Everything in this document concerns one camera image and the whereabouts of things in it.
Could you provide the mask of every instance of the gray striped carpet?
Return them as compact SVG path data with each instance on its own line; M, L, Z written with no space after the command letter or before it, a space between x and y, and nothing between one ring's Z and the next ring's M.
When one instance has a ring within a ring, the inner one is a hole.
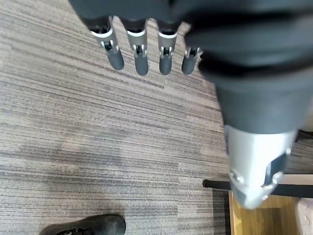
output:
M226 179L214 87L180 71L182 25L168 76L157 27L139 76L125 30L114 71L66 0L0 0L0 234L120 213L128 235L227 234L227 198L202 187ZM312 173L300 141L289 172Z

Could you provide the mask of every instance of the shoe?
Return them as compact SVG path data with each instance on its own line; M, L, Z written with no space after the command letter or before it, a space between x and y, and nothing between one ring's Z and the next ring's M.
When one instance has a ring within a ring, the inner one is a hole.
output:
M66 224L53 224L40 235L123 235L126 223L117 214L101 214Z

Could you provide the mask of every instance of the silver metal joint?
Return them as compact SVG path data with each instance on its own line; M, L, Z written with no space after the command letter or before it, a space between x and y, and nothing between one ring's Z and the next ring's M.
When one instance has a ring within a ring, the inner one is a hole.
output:
M258 207L279 184L296 136L297 130L255 134L225 126L231 188L243 207Z
M96 38L97 42L101 47L106 50L107 55L110 53L119 53L119 47L117 45L117 38L113 26L107 33L95 33L91 31L92 35Z
M175 49L177 32L172 35L166 35L161 32L158 32L157 36L160 58L163 59L165 55L168 56L168 58L171 58Z
M190 56L193 56L193 58L196 60L199 52L200 52L200 47L196 49L188 47L186 48L186 51L185 51L185 57L188 59Z
M134 53L134 57L138 55L147 56L147 31L144 29L139 33L127 31L128 41Z

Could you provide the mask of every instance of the black shoe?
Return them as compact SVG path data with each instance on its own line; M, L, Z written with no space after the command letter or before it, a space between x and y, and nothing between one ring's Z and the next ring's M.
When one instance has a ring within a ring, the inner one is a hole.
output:
M53 224L40 235L123 235L126 223L117 214L101 214L66 224Z

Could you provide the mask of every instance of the robotic hand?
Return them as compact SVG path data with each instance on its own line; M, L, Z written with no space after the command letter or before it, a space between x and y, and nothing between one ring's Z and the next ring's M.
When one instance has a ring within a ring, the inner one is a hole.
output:
M69 1L117 70L124 62L111 18L121 18L140 75L148 72L146 20L157 20L162 74L179 24L191 24L182 71L192 72L201 48L199 69L222 109L232 190L243 207L259 206L283 176L313 94L313 1Z

